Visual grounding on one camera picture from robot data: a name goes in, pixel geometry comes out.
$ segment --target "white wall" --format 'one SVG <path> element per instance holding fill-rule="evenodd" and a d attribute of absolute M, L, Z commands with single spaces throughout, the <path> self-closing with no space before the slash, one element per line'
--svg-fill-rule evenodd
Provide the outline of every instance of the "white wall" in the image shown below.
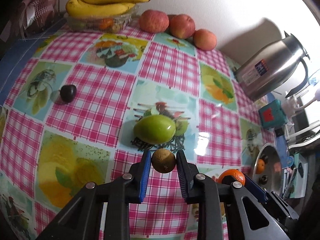
<path fill-rule="evenodd" d="M 62 6 L 67 0 L 61 0 Z M 240 64 L 264 45 L 293 33 L 307 49 L 313 64 L 310 75 L 320 68 L 320 26 L 302 0 L 151 0 L 146 9 L 168 14 L 189 14 L 196 28 L 217 35 L 217 48 Z M 284 93 L 303 80 L 299 65 L 294 75 L 277 91 Z"/>

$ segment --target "white label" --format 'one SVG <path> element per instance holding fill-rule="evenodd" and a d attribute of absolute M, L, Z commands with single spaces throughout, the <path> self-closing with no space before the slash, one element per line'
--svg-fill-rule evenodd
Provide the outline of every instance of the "white label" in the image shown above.
<path fill-rule="evenodd" d="M 250 85 L 253 82 L 255 82 L 258 78 L 260 77 L 259 72 L 257 71 L 257 69 L 255 68 L 255 66 L 253 66 L 253 68 L 251 70 L 249 70 L 247 73 L 244 73 L 242 75 L 242 79 L 244 81 L 244 83 L 246 85 Z"/>

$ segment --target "metal screw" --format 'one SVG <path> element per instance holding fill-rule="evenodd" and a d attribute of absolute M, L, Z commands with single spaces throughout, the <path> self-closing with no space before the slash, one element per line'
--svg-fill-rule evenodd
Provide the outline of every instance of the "metal screw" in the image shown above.
<path fill-rule="evenodd" d="M 132 178 L 132 175 L 130 173 L 125 173 L 122 175 L 122 178 L 124 179 L 131 179 Z"/>
<path fill-rule="evenodd" d="M 96 186 L 96 184 L 94 182 L 88 182 L 85 187 L 88 188 L 88 189 L 92 189 Z"/>
<path fill-rule="evenodd" d="M 205 175 L 202 174 L 202 173 L 198 173 L 198 174 L 196 175 L 196 178 L 199 179 L 199 180 L 203 180 L 203 179 L 205 179 Z"/>
<path fill-rule="evenodd" d="M 235 181 L 234 183 L 232 183 L 232 185 L 233 185 L 233 187 L 235 187 L 235 188 L 241 188 L 241 187 L 242 187 L 242 184 L 241 184 L 241 182 L 239 182 L 239 181 Z"/>

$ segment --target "stainless steel bowl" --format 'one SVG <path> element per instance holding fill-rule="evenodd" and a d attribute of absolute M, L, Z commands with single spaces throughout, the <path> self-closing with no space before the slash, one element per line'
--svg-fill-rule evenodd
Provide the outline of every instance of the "stainless steel bowl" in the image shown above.
<path fill-rule="evenodd" d="M 256 174 L 258 160 L 263 156 L 268 157 L 268 163 L 261 174 Z M 269 192 L 274 191 L 280 195 L 282 180 L 281 163 L 278 152 L 271 143 L 266 143 L 262 147 L 254 165 L 251 168 L 249 176 L 260 187 L 267 189 Z M 263 178 L 265 178 L 264 176 L 267 176 L 268 178 L 266 183 L 263 182 Z"/>

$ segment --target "stainless steel jug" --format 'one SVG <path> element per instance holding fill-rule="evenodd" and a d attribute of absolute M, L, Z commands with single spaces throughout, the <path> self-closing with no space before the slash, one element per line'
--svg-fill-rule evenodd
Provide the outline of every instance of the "stainless steel jug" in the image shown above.
<path fill-rule="evenodd" d="M 276 89 L 293 74 L 302 62 L 306 76 L 302 83 L 290 90 L 287 97 L 299 92 L 308 81 L 308 67 L 303 57 L 307 51 L 294 35 L 268 44 L 235 71 L 235 76 L 247 96 L 256 101 Z"/>

